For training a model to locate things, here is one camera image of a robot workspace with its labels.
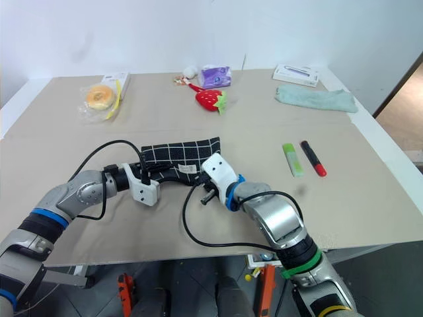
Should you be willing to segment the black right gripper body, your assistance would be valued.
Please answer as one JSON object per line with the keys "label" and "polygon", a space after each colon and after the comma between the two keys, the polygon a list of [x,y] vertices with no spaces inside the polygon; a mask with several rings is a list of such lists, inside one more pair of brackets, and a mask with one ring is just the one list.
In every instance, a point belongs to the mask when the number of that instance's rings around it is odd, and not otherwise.
{"label": "black right gripper body", "polygon": [[207,182],[199,185],[206,191],[205,196],[200,200],[202,205],[207,205],[214,197],[219,197],[219,190],[215,182],[207,175]]}

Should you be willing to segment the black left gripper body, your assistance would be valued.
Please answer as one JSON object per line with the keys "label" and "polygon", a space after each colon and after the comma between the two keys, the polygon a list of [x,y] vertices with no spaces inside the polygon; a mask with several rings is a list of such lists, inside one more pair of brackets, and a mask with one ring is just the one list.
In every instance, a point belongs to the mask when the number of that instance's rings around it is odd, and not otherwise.
{"label": "black left gripper body", "polygon": [[139,162],[131,163],[130,168],[134,176],[140,180],[155,180],[158,179],[157,174],[158,164],[156,162],[146,162],[145,166],[142,166]]}

